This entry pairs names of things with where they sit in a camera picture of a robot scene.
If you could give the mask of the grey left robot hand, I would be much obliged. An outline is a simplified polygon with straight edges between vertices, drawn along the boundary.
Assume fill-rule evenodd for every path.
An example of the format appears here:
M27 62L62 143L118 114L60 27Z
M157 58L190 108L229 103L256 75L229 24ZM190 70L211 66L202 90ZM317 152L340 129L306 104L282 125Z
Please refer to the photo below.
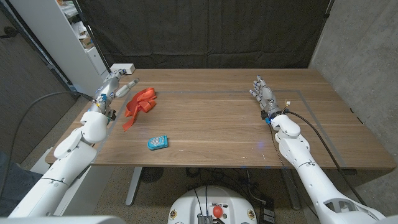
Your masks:
M126 69L119 69L111 72L106 77L103 84L96 90L89 111L98 112L106 116L111 113L110 104L112 101L115 98L124 97L133 86L139 83L137 78L120 88L119 81L125 74L127 74Z

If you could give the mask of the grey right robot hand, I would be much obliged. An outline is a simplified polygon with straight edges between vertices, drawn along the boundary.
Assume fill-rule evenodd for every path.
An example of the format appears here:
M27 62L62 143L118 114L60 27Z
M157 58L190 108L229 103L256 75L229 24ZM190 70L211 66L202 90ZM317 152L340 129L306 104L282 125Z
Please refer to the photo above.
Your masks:
M261 76L257 76L257 80L253 81L253 90L250 94L259 102L261 108L261 118L267 124L271 124L272 120L282 114L282 110L277 104L277 100L272 90L267 86Z

